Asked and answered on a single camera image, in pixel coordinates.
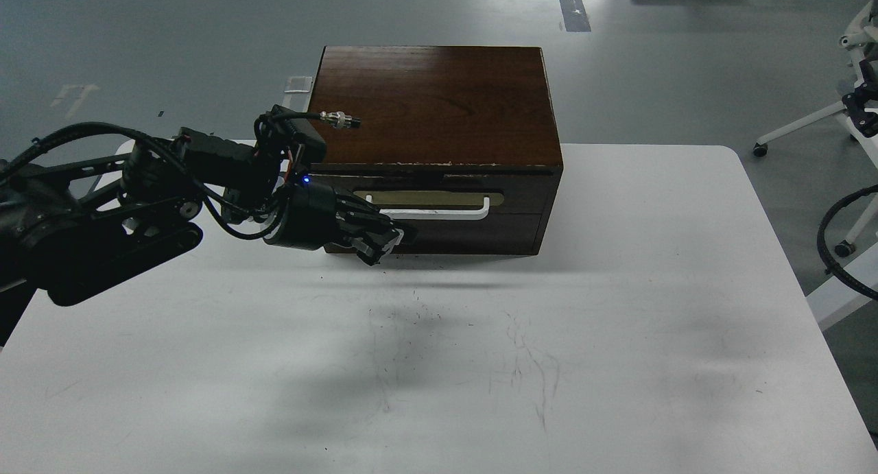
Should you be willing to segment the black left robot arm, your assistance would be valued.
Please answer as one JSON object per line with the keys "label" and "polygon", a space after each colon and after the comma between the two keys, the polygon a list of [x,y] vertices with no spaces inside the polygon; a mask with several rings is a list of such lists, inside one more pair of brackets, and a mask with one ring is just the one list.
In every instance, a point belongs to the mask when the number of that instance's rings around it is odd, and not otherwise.
{"label": "black left robot arm", "polygon": [[275,105],[254,145],[183,127],[172,139],[111,123],[57,130],[2,162],[2,303],[25,287],[69,307],[191,251],[202,209],[229,235],[316,251],[335,245],[375,265],[415,228],[351,191],[311,179],[327,154],[311,123],[357,129],[345,112]]}

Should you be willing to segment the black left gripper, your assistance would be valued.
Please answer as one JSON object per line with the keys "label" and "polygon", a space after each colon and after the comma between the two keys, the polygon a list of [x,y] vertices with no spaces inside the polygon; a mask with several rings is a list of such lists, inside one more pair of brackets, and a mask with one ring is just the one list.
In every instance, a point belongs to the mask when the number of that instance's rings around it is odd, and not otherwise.
{"label": "black left gripper", "polygon": [[414,245],[414,225],[381,213],[356,195],[338,195],[327,185],[295,183],[281,221],[263,242],[270,246],[327,252],[353,252],[376,265],[399,243]]}

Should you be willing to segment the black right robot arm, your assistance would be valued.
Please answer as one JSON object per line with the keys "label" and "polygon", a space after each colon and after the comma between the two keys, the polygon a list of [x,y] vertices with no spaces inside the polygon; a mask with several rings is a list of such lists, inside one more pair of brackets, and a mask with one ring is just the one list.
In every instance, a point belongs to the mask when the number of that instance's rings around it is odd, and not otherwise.
{"label": "black right robot arm", "polygon": [[877,99],[876,73],[867,58],[859,62],[858,68],[862,72],[863,82],[847,93],[842,103],[854,128],[862,136],[871,139],[877,134],[877,115],[876,112],[867,111],[866,105]]}

